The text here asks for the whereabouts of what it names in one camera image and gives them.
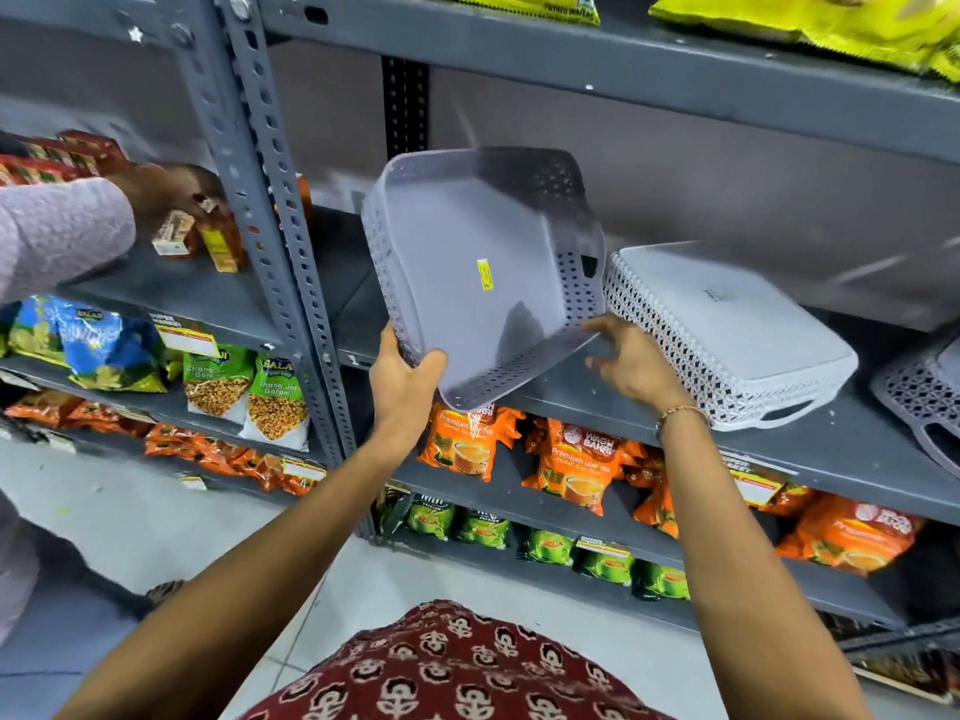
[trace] person's arm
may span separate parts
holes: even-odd
[[[222,196],[200,167],[146,164],[107,178],[0,187],[0,303],[20,301],[125,254],[137,225],[173,208],[203,215],[194,195]]]
[[[370,370],[370,439],[268,525],[168,599],[93,670],[54,720],[215,719],[317,586],[414,448],[447,356],[403,362],[388,324]]]
[[[588,321],[616,348],[588,360],[607,384],[659,417],[692,405],[657,342],[612,314]],[[750,515],[695,410],[660,433],[690,597],[733,720],[866,720],[857,678],[770,540]]]

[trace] red patterned shirt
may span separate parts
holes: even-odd
[[[360,631],[243,720],[669,720],[567,646],[452,601]]]

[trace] bracelet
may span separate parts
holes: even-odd
[[[704,410],[702,410],[700,407],[696,407],[696,406],[694,406],[693,404],[678,404],[676,407],[670,407],[668,410],[666,410],[664,413],[662,413],[662,414],[660,415],[660,418],[656,421],[656,438],[657,438],[657,440],[660,439],[660,433],[661,433],[661,431],[664,429],[664,424],[666,423],[666,418],[669,417],[670,415],[675,415],[675,414],[677,414],[677,412],[682,412],[683,410],[687,410],[687,409],[689,409],[689,410],[691,410],[691,411],[693,411],[693,412],[696,412],[698,415],[700,415],[700,417],[702,418],[703,422],[706,424],[706,428],[707,428],[707,429],[710,429],[711,427],[714,426],[713,423],[711,422],[711,418],[710,418],[709,416],[707,416],[707,413],[706,413]]]

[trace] gray wall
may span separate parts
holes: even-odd
[[[0,23],[0,128],[209,162],[168,53],[37,35]],[[318,204],[354,210],[386,158],[379,58],[293,42],[272,61],[296,168]],[[612,247],[706,239],[806,304],[923,329],[960,316],[960,168],[458,71],[435,69],[431,96],[434,148],[572,152]]]

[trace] shelf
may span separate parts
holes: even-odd
[[[329,231],[330,239],[338,242],[353,237],[365,243],[359,217],[345,217],[339,230]],[[379,333],[387,323],[387,308],[365,248],[363,254],[345,244],[330,249],[321,245],[318,250],[318,257],[325,259],[331,270],[344,261],[365,258],[366,275],[359,287],[353,289],[351,283],[349,295],[337,298],[343,303],[340,310],[331,312],[341,365],[361,369],[368,369],[376,360]],[[359,271],[356,262],[351,262],[350,269]],[[833,402],[791,424],[770,430],[714,432],[717,446],[796,471],[796,481],[810,488],[960,525],[960,480],[930,459],[909,430],[863,384],[877,365],[908,346],[918,334],[836,313],[814,315],[856,349],[860,355],[857,376]],[[591,354],[612,355],[606,343],[595,339],[500,403],[655,445],[654,414],[614,393],[588,369],[584,359]]]
[[[18,354],[10,354],[0,359],[0,369],[23,376],[37,386],[58,389],[103,404],[146,412],[158,422],[196,430],[200,434],[215,437],[232,445],[251,447],[261,452],[270,452],[276,455],[288,455],[299,460],[312,460],[320,465],[327,463],[324,451],[318,445],[316,435],[312,431],[309,440],[309,452],[300,452],[254,439],[241,438],[237,435],[240,429],[239,425],[214,416],[187,411],[186,397],[179,383],[174,384],[169,393],[95,391],[82,388],[70,381],[68,378],[69,371],[66,368]]]
[[[260,351],[282,345],[254,271],[248,266],[236,274],[217,272],[206,255],[171,260],[140,243],[115,265],[60,286],[55,294],[148,321],[157,313],[187,327],[195,322],[218,344]]]
[[[154,0],[0,0],[0,17],[126,42],[163,45]]]
[[[36,427],[39,431],[48,431],[43,427]],[[197,462],[189,462],[179,457],[144,457],[143,441],[129,435],[102,435],[91,429],[78,429],[72,431],[54,431],[56,434],[66,437],[78,447],[78,451],[84,454],[95,455],[119,455],[127,459],[143,462],[145,465],[152,465],[170,472],[170,474],[189,473],[201,475],[203,482],[210,490],[224,491],[227,493],[239,493],[244,496],[253,496],[260,500],[266,500],[274,505],[283,508],[289,508],[297,502],[297,497],[289,492],[277,489],[272,492],[264,492],[260,489],[257,482],[247,477],[228,477],[203,469]]]
[[[647,14],[654,0],[596,0],[599,27],[447,0],[259,2],[267,30],[294,38],[960,162],[960,97],[949,84],[666,25]]]
[[[521,445],[512,450],[501,445],[497,448],[492,479],[488,483],[431,467],[413,457],[393,473],[393,480],[417,493],[493,513],[502,519],[570,538],[588,536],[621,545],[644,561],[677,569],[684,567],[678,541],[633,519],[633,510],[642,495],[629,484],[613,483],[606,490],[604,514],[600,516],[562,498],[523,487],[522,479],[535,469],[536,457],[525,454]],[[874,591],[869,580],[814,563],[785,560],[784,564],[814,608],[890,629],[906,628],[904,618]]]
[[[513,544],[506,550],[498,551],[482,545],[458,543],[454,540],[443,541],[433,535],[422,535],[400,528],[393,534],[388,545],[522,581],[546,592],[611,609],[623,615],[653,619],[689,632],[697,631],[693,605],[689,601],[641,601],[630,593],[628,586],[583,576],[567,566],[520,560]]]

